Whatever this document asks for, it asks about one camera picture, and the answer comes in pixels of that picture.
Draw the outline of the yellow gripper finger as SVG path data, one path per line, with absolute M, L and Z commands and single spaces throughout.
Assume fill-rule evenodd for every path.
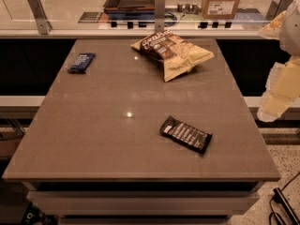
M 274 122 L 300 97 L 300 58 L 292 56 L 285 64 L 276 62 L 271 68 L 262 94 L 257 117 Z
M 280 40 L 283 38 L 283 22 L 286 11 L 279 13 L 271 22 L 264 25 L 258 32 L 258 35 L 266 39 Z

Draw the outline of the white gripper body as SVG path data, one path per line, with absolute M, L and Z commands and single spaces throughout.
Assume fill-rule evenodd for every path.
M 300 56 L 300 0 L 287 8 L 279 32 L 280 48 L 292 56 Z

